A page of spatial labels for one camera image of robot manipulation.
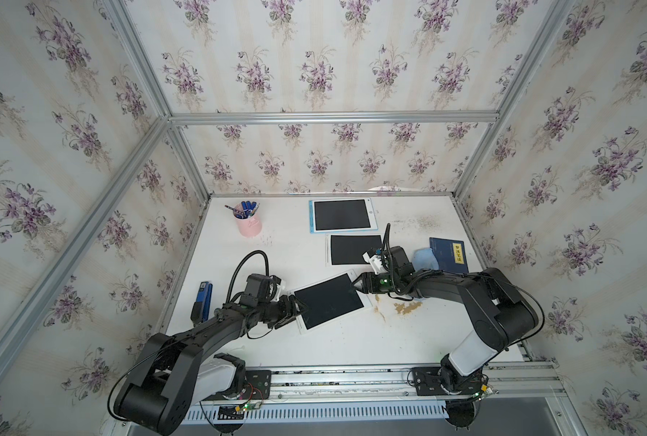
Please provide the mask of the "white framed tablet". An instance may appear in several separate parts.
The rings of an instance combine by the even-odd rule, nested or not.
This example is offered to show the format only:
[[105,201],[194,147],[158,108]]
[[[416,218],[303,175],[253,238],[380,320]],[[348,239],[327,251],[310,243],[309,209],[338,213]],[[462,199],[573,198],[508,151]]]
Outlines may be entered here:
[[301,334],[372,309],[368,295],[354,286],[355,278],[349,270],[293,292],[305,307],[296,320]]
[[379,234],[331,235],[326,246],[326,262],[332,266],[368,265],[365,255],[372,256],[382,248]]

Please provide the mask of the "light blue microfiber cloth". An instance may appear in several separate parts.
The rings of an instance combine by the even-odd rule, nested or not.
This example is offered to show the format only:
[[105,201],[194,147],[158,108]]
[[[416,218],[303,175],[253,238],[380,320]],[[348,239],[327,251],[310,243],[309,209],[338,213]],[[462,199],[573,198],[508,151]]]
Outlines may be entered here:
[[412,266],[416,271],[439,270],[439,263],[431,248],[416,250],[412,255]]

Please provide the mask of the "blue framed drawing tablet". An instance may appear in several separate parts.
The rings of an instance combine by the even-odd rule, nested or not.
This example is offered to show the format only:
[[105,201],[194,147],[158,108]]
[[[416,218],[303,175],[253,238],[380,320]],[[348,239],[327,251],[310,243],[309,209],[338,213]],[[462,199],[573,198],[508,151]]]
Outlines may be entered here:
[[309,202],[311,234],[376,231],[371,198],[342,198]]

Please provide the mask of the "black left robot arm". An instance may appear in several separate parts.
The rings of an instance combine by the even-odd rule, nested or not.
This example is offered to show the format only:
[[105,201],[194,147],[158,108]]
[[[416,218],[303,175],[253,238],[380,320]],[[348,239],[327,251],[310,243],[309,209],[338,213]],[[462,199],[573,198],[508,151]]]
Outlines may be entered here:
[[293,295],[248,307],[226,303],[204,323],[179,334],[151,336],[130,369],[111,388],[107,411],[159,435],[170,435],[196,402],[200,366],[224,345],[249,333],[258,323],[279,329],[308,307]]

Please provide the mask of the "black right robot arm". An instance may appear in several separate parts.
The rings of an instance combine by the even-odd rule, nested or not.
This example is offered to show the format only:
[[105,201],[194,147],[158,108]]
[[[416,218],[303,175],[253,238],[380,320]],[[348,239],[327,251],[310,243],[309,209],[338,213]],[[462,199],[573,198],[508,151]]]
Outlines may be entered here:
[[389,294],[411,300],[439,299],[461,303],[472,331],[440,366],[411,370],[412,385],[419,396],[472,395],[479,397],[487,385],[483,367],[515,343],[541,331],[544,312],[532,296],[514,285],[497,268],[453,274],[423,269],[411,272],[363,272],[353,288],[363,294]]

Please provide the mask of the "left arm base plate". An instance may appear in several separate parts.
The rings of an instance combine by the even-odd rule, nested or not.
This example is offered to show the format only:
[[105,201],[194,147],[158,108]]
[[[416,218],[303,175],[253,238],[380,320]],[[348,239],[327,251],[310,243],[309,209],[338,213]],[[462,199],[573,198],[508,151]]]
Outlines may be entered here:
[[207,401],[254,401],[270,397],[273,372],[269,370],[246,370],[225,392],[217,392]]

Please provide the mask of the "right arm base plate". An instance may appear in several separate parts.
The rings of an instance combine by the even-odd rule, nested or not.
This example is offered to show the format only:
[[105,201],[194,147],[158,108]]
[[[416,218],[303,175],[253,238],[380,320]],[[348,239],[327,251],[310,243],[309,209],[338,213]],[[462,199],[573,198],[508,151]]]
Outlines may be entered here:
[[407,375],[407,383],[418,396],[481,396],[488,381],[482,370],[461,376],[448,367],[414,367]]

